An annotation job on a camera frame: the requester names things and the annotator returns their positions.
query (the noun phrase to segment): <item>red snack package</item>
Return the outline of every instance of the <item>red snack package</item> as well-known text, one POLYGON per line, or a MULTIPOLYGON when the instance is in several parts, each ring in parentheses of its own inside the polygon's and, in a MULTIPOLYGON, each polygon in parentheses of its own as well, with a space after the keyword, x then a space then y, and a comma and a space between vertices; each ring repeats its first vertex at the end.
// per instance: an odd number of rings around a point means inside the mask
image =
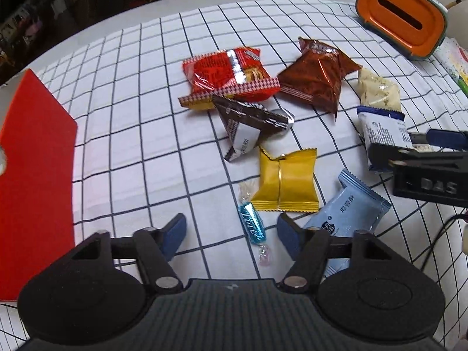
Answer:
POLYGON ((343 51, 315 39, 299 38, 302 55, 280 72, 281 91, 316 108, 338 114, 341 79, 362 68, 343 51))
POLYGON ((237 48, 195 56, 182 63, 192 84, 189 96, 179 98, 183 107, 212 109, 212 95, 245 102, 266 100, 279 91, 279 81, 271 78, 260 63, 260 50, 237 48))

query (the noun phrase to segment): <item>black cable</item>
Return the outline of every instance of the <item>black cable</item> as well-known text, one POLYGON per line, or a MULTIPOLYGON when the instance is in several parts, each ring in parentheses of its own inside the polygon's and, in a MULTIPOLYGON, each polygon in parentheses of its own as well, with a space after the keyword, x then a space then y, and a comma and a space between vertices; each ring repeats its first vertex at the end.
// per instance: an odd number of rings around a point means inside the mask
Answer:
POLYGON ((434 247, 436 246, 437 240, 439 240, 442 237, 442 235, 447 231, 447 229, 448 229, 447 227, 449 227, 449 223, 450 223, 450 225, 452 225, 455 222, 455 220, 467 219, 467 218, 468 218, 468 216, 467 216, 466 213, 456 214, 456 215, 452 215, 450 218, 448 218, 444 222, 441 229, 437 232, 436 237, 434 238, 431 245, 429 246, 429 251, 427 252, 427 255, 424 258, 423 264, 421 265, 421 268, 420 268, 421 271, 424 271, 424 268, 426 267, 427 262, 429 261, 429 258, 432 255, 432 252, 434 251, 434 247))

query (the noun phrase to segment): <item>tablecloth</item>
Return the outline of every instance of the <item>tablecloth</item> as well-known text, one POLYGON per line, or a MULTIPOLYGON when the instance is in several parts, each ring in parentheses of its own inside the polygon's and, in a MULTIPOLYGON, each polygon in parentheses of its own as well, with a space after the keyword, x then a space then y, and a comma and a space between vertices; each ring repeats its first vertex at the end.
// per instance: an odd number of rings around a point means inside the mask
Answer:
MULTIPOLYGON (((189 278, 275 278, 292 261, 277 238, 277 212, 260 212, 272 261, 258 265, 237 214, 238 185, 258 181, 258 153, 228 163, 224 127, 215 111, 180 107, 189 84, 182 60, 218 49, 252 46, 277 75, 300 55, 298 36, 320 39, 400 86, 408 129, 468 130, 468 99, 435 58, 410 62, 380 36, 362 28, 354 7, 318 0, 267 0, 181 12, 123 29, 64 55, 37 74, 78 123, 73 172, 73 220, 79 243, 98 229, 112 236, 161 227, 176 213, 187 236, 171 265, 189 278)), ((430 241, 461 209, 394 197, 389 174, 367 171, 355 107, 357 73, 343 81, 336 121, 280 94, 265 103, 295 115, 293 129, 277 140, 288 153, 317 148, 314 182, 321 206, 340 188, 346 167, 392 203, 376 235, 420 266, 430 241)), ((303 225, 308 217, 298 219, 303 225)), ((464 223, 455 222, 435 247, 425 273, 446 297, 435 338, 447 347, 468 326, 468 261, 461 253, 464 223)), ((116 267, 137 276, 134 260, 116 267)), ((16 304, 0 304, 0 350, 27 339, 16 304)))

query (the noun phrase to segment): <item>red box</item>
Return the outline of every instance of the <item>red box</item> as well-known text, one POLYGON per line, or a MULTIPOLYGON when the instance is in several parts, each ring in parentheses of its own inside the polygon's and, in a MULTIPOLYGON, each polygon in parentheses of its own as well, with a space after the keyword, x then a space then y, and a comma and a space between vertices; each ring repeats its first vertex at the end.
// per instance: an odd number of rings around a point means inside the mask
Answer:
POLYGON ((76 131, 31 70, 0 87, 0 300, 74 247, 76 131))

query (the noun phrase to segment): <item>round black disc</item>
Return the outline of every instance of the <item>round black disc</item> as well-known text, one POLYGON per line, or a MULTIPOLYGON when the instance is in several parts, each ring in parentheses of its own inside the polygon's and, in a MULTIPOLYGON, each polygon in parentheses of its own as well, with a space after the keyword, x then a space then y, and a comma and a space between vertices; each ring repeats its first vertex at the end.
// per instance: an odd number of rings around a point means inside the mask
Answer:
POLYGON ((32 338, 85 345, 116 335, 143 310, 145 291, 117 269, 65 267, 32 279, 21 291, 18 311, 32 338))
POLYGON ((366 262, 332 275, 319 286, 317 302, 347 333, 382 342, 432 336, 445 309, 434 281, 393 261, 366 262))

